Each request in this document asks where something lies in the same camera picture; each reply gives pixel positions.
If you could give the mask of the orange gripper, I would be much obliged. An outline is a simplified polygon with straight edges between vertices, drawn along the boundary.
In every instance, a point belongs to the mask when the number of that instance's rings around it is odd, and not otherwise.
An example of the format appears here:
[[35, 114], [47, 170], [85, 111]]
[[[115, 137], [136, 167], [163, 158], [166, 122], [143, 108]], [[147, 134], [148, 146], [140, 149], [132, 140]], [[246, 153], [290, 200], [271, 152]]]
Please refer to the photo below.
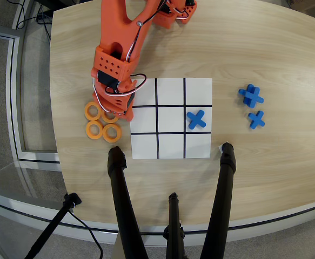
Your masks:
[[93, 99], [105, 112], [110, 112], [115, 117], [128, 122], [133, 120], [134, 93], [126, 96], [119, 96], [118, 93], [125, 93], [136, 87], [136, 80], [119, 82], [118, 79], [102, 72], [96, 68], [91, 70], [93, 78]]

